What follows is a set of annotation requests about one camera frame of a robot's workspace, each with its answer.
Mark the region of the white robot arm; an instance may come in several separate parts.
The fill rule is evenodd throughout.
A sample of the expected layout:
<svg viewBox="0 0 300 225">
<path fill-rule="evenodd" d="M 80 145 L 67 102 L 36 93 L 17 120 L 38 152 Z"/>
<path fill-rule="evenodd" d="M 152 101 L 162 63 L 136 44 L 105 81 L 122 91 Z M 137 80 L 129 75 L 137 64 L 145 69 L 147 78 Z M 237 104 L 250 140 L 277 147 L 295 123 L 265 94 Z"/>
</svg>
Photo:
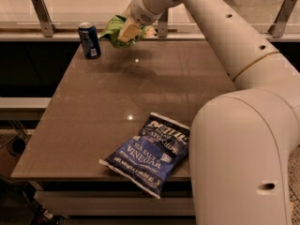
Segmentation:
<svg viewBox="0 0 300 225">
<path fill-rule="evenodd" d="M 292 225 L 288 164 L 300 144 L 300 74 L 223 0 L 132 0 L 130 23 L 185 5 L 235 86 L 196 114 L 189 169 L 197 225 Z"/>
</svg>

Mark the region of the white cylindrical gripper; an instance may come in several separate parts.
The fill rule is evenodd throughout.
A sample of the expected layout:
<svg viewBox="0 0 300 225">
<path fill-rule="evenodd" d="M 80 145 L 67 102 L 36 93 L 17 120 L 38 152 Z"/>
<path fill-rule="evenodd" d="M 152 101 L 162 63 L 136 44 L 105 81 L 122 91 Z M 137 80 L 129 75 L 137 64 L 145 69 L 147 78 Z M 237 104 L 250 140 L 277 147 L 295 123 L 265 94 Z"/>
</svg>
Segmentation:
<svg viewBox="0 0 300 225">
<path fill-rule="evenodd" d="M 166 9 L 180 4 L 180 0 L 131 0 L 123 13 L 126 21 L 117 39 L 121 42 L 129 42 L 142 32 L 141 25 L 153 24 Z"/>
</svg>

